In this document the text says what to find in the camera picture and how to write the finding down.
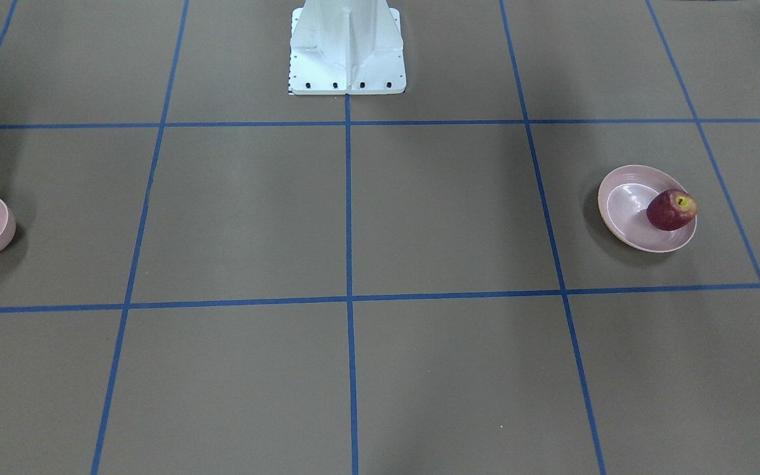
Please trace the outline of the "pink plate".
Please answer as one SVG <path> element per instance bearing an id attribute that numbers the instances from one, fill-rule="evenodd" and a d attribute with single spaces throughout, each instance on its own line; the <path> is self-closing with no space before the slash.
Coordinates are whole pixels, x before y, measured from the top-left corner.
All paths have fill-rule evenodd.
<path id="1" fill-rule="evenodd" d="M 681 249 L 694 236 L 699 213 L 687 226 L 673 232 L 655 228 L 646 217 L 650 202 L 667 189 L 685 191 L 673 177 L 651 166 L 616 168 L 603 178 L 598 190 L 597 201 L 604 225 L 634 249 L 649 253 Z"/>

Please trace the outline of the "red yellow apple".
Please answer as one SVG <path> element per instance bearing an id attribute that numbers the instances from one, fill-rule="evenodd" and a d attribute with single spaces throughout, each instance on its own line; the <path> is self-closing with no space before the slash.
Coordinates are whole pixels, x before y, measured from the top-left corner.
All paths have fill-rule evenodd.
<path id="1" fill-rule="evenodd" d="M 659 230 L 673 232 L 696 219 L 697 202 L 682 189 L 667 189 L 659 193 L 646 208 L 649 223 Z"/>

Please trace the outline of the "brown paper table mat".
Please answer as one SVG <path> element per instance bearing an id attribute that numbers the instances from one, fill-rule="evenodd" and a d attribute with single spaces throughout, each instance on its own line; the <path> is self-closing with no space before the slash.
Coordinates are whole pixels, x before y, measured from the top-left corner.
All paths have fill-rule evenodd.
<path id="1" fill-rule="evenodd" d="M 0 474 L 760 474 L 760 1 L 395 1 L 334 97 L 299 6 L 0 1 Z"/>

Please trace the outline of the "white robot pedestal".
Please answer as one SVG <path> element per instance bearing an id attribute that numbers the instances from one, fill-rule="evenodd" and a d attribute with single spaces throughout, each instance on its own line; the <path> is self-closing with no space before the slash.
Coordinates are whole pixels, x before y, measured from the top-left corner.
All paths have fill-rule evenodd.
<path id="1" fill-rule="evenodd" d="M 386 1 L 305 1 L 290 15 L 288 92 L 402 94 L 401 15 Z"/>

